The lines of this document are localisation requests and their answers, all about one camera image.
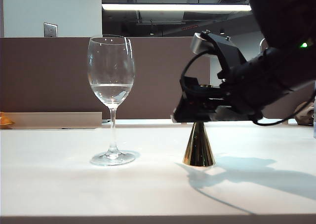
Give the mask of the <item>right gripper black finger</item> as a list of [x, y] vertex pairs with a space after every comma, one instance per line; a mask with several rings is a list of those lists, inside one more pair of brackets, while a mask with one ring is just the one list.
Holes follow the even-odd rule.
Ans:
[[199, 84], [198, 79], [184, 76], [180, 79], [182, 96], [172, 114], [173, 122], [209, 122], [217, 121], [220, 108], [229, 108], [219, 87]]

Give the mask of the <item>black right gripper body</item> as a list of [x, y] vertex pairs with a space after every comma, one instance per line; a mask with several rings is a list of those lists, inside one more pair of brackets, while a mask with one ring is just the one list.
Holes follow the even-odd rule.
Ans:
[[267, 48], [249, 61], [238, 49], [217, 53], [217, 57], [222, 68], [220, 89], [230, 103], [229, 108], [219, 109], [217, 121], [258, 121], [265, 106], [288, 94], [287, 48]]

